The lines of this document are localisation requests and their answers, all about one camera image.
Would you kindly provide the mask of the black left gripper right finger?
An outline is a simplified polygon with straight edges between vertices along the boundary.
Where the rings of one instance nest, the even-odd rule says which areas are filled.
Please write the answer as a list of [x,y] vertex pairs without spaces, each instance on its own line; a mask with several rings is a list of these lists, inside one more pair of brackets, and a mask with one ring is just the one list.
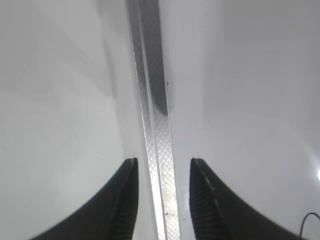
[[297,240],[238,197],[201,158],[190,161],[189,209],[197,240]]

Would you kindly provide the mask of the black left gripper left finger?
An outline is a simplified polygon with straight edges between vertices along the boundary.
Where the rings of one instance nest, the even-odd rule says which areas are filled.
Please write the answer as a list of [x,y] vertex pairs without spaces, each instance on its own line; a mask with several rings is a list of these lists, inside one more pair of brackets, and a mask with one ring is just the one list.
[[138,160],[130,158],[88,202],[35,239],[131,240],[138,204]]

